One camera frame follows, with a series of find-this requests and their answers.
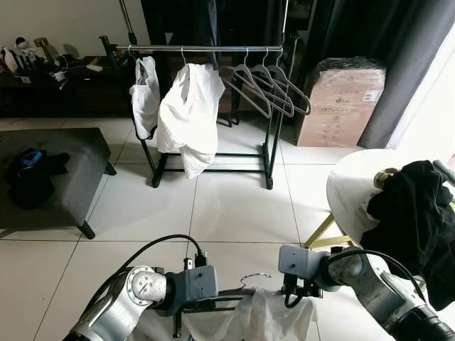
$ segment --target gray ottoman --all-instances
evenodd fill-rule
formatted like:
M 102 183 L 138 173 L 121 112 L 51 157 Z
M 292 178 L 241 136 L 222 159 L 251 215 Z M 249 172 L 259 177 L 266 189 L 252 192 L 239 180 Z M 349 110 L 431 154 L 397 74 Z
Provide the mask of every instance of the gray ottoman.
M 49 156 L 70 154 L 68 173 L 51 176 L 55 192 L 39 208 L 22 210 L 8 196 L 4 180 L 11 161 L 28 148 Z M 95 233 L 85 221 L 103 173 L 115 174 L 110 150 L 98 128 L 0 131 L 0 227 L 39 229 L 76 226 L 88 239 Z

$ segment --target yellow metal leg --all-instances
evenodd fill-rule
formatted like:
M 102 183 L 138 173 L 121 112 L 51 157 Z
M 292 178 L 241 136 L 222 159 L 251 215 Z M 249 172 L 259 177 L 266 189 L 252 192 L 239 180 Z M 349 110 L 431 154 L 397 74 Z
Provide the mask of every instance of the yellow metal leg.
M 332 212 L 328 215 L 326 220 L 323 221 L 321 226 L 318 227 L 318 229 L 311 235 L 311 237 L 308 238 L 308 240 L 305 243 L 305 247 L 307 249 L 310 249 L 313 247 L 313 244 L 316 240 L 321 237 L 321 235 L 327 231 L 327 229 L 330 227 L 335 222 L 335 217 L 333 216 Z
M 343 236 L 328 238 L 328 239 L 319 239 L 321 238 L 322 234 L 327 231 L 327 229 L 335 222 L 335 217 L 332 213 L 323 221 L 321 226 L 308 238 L 305 243 L 305 247 L 307 249 L 313 249 L 316 247 L 329 247 L 331 245 L 337 245 L 341 243 L 348 243 L 352 247 L 360 247 L 356 242 L 354 242 L 346 233 L 340 229 Z

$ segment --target dark wooden furniture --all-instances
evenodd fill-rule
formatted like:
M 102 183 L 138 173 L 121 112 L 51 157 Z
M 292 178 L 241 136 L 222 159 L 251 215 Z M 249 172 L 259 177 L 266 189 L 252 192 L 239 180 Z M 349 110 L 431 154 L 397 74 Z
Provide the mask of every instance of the dark wooden furniture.
M 126 117 L 127 107 L 122 101 L 114 75 L 109 68 L 101 72 L 87 69 L 95 57 L 85 57 L 70 64 L 68 81 L 32 77 L 25 84 L 11 73 L 0 74 L 0 117 Z M 98 65 L 107 65 L 101 58 Z

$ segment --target power strip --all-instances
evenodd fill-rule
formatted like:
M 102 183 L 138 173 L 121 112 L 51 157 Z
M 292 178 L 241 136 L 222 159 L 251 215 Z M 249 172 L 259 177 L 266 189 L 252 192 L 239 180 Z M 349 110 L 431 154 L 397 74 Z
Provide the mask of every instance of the power strip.
M 87 65 L 87 69 L 88 70 L 93 70 L 93 71 L 96 71 L 96 72 L 102 71 L 102 67 L 100 67 L 98 65 L 93 65 L 93 64 Z

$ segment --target white figurine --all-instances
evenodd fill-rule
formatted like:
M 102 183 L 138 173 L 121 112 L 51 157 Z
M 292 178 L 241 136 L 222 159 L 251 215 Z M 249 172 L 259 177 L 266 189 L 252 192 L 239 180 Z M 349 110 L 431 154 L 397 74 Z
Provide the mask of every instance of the white figurine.
M 28 40 L 25 40 L 22 37 L 18 37 L 16 39 L 16 47 L 23 53 L 23 55 L 29 57 L 30 60 L 35 60 L 36 50 L 30 47 Z
M 13 54 L 9 52 L 9 49 L 6 46 L 3 47 L 3 51 L 5 51 L 4 61 L 6 66 L 12 73 L 16 73 L 17 64 L 16 61 L 14 60 Z

